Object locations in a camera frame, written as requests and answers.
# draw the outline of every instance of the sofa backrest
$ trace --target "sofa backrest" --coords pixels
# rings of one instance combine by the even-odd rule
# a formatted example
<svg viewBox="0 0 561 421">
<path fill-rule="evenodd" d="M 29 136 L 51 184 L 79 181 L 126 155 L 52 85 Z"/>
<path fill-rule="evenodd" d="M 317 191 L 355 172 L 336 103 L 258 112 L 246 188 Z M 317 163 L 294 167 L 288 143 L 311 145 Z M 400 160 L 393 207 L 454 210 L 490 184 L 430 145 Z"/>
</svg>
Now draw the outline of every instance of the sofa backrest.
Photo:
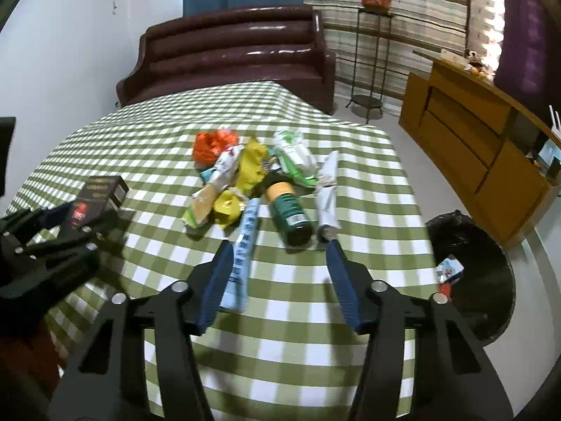
<svg viewBox="0 0 561 421">
<path fill-rule="evenodd" d="M 150 27 L 145 61 L 156 77 L 263 63 L 311 63 L 313 8 L 242 8 Z"/>
</svg>

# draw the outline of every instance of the wooden desk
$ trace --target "wooden desk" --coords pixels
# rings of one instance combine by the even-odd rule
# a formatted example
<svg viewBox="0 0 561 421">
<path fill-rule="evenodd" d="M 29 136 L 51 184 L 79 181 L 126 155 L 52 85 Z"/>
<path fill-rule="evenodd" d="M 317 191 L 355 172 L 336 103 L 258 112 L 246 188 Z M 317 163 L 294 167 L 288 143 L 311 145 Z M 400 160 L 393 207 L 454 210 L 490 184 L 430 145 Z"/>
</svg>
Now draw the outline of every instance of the wooden desk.
<svg viewBox="0 0 561 421">
<path fill-rule="evenodd" d="M 399 124 L 440 169 L 473 220 L 501 245 L 521 242 L 560 187 L 525 154 L 542 131 L 535 114 L 488 81 L 432 60 L 430 77 L 410 73 Z"/>
</svg>

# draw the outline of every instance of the purple curtain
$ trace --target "purple curtain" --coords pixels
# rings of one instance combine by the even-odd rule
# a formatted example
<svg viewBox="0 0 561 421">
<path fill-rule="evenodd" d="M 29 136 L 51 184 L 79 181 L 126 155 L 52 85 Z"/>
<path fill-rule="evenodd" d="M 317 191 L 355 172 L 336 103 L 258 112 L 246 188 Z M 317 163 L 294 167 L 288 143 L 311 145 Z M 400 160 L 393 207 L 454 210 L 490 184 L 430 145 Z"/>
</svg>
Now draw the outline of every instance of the purple curtain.
<svg viewBox="0 0 561 421">
<path fill-rule="evenodd" d="M 561 32 L 541 0 L 505 0 L 503 52 L 495 85 L 551 127 L 561 112 Z"/>
</svg>

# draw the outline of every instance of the orange plastic bag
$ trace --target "orange plastic bag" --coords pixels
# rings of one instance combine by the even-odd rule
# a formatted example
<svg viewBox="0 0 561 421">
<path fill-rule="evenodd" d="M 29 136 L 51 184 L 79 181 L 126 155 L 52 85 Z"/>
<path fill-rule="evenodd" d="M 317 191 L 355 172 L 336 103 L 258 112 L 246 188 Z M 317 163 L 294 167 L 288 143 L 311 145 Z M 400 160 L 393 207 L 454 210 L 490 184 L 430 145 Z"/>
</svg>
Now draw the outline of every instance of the orange plastic bag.
<svg viewBox="0 0 561 421">
<path fill-rule="evenodd" d="M 217 129 L 214 134 L 199 133 L 193 146 L 193 160 L 212 166 L 227 147 L 238 145 L 238 135 L 228 128 Z"/>
</svg>

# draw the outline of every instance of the yellow label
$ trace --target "yellow label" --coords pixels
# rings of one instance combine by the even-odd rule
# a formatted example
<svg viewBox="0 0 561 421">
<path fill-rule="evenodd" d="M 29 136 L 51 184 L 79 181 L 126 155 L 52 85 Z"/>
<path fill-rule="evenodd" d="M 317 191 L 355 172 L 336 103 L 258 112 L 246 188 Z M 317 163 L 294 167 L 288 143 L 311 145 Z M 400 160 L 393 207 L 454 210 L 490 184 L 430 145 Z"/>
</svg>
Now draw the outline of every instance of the yellow label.
<svg viewBox="0 0 561 421">
<path fill-rule="evenodd" d="M 273 202 L 280 195 L 284 195 L 285 193 L 290 193 L 291 195 L 294 194 L 292 185 L 290 185 L 288 182 L 279 182 L 271 185 L 265 192 L 265 195 L 267 196 L 269 202 Z"/>
</svg>

